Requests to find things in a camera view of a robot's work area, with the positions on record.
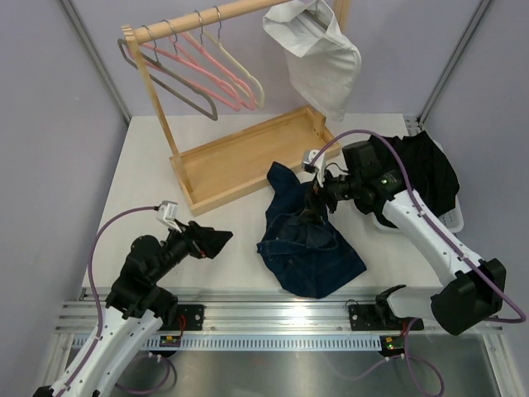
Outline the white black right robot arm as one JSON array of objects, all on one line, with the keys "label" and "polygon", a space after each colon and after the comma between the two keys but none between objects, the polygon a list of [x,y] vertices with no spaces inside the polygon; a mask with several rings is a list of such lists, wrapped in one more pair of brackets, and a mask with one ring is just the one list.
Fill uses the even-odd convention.
[{"label": "white black right robot arm", "polygon": [[340,201],[353,200],[378,219],[393,224],[419,250],[434,270],[440,286],[396,285],[375,298],[375,317],[386,328],[403,319],[437,321],[451,335],[460,335],[491,319],[503,306],[506,269],[484,260],[435,217],[415,190],[408,189],[399,168],[384,170],[369,141],[343,147],[347,171],[334,176],[323,151],[306,151],[303,170],[314,178],[301,218],[321,221]]}]

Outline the grey hanger with white garment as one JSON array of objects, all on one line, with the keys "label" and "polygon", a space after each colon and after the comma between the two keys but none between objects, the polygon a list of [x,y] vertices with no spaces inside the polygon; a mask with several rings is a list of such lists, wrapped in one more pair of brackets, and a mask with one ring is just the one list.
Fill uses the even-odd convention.
[{"label": "grey hanger with white garment", "polygon": [[328,25],[318,16],[318,3],[319,1],[316,0],[314,3],[314,8],[311,10],[309,8],[305,9],[303,11],[303,14],[310,18],[313,22],[315,22],[321,29],[326,31],[328,29]]}]

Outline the wooden hanger with blue garment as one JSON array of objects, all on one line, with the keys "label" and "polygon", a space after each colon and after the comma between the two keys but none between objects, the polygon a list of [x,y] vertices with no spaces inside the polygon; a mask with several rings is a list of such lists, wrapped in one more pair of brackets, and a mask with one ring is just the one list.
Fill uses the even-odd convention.
[{"label": "wooden hanger with blue garment", "polygon": [[252,75],[250,71],[237,58],[235,58],[230,52],[228,52],[227,49],[222,44],[222,38],[221,38],[222,13],[220,12],[220,9],[218,6],[215,6],[214,8],[217,11],[217,18],[218,18],[217,37],[214,38],[213,35],[210,34],[208,31],[206,31],[206,36],[210,40],[210,42],[213,43],[216,46],[216,48],[219,49],[221,54],[255,86],[257,95],[255,95],[254,92],[251,92],[252,96],[247,94],[247,97],[253,98],[253,103],[255,104],[257,108],[263,108],[265,106],[264,88],[261,82],[254,75]]}]

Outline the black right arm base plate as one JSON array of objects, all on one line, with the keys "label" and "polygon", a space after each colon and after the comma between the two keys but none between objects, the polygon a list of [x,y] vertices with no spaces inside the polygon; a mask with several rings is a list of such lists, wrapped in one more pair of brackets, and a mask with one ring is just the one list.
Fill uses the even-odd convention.
[{"label": "black right arm base plate", "polygon": [[351,304],[347,308],[352,331],[402,332],[412,318],[398,318],[377,304]]}]

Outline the pink hanger with black garment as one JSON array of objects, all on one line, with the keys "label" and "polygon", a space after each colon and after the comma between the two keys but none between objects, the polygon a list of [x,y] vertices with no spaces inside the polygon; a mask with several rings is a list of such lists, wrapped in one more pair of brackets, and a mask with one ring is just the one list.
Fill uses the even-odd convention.
[{"label": "pink hanger with black garment", "polygon": [[207,61],[209,61],[216,69],[218,69],[221,73],[223,73],[234,85],[235,87],[241,91],[246,97],[247,101],[241,100],[240,103],[245,108],[254,111],[256,109],[257,102],[255,100],[255,95],[251,88],[248,86],[248,84],[243,81],[242,79],[239,79],[234,73],[232,73],[226,66],[224,66],[220,61],[215,59],[205,48],[203,44],[203,34],[204,34],[204,27],[203,27],[203,18],[201,13],[198,10],[194,11],[198,16],[199,26],[200,26],[200,35],[199,39],[200,41],[197,41],[191,33],[182,32],[181,36],[189,43],[191,44]]}]

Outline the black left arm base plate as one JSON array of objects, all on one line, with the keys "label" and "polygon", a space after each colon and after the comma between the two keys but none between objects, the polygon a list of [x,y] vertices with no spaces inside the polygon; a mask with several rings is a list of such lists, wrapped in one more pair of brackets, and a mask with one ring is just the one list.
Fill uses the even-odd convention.
[{"label": "black left arm base plate", "polygon": [[175,327],[180,330],[197,332],[203,330],[205,306],[202,304],[180,304]]}]

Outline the dark blue garment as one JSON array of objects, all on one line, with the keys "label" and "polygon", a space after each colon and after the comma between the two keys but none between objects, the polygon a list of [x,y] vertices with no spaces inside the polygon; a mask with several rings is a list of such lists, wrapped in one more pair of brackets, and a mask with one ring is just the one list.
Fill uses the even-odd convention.
[{"label": "dark blue garment", "polygon": [[264,264],[291,294],[322,299],[367,271],[366,264],[328,216],[304,222],[302,183],[287,166],[273,162],[267,180],[274,197],[266,209],[265,233],[256,244]]}]

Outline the white garment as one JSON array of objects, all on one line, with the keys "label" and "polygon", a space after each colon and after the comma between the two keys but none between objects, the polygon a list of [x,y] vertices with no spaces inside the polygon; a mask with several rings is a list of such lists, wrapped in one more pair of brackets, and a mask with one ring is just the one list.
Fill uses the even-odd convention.
[{"label": "white garment", "polygon": [[340,122],[360,74],[361,54],[342,33],[326,2],[318,3],[326,31],[303,14],[314,3],[291,1],[271,7],[263,16],[263,29],[283,48],[293,88],[326,118]]}]

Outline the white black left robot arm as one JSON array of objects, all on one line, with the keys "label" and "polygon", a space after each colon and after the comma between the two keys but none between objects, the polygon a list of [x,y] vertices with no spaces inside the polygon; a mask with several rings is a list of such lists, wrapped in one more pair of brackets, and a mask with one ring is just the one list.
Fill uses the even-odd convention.
[{"label": "white black left robot arm", "polygon": [[110,395],[150,336],[178,321],[178,298],[159,287],[158,281],[188,256],[215,258],[232,236],[232,232],[190,222],[170,230],[163,241],[151,235],[135,239],[81,351],[62,376],[35,394]]}]

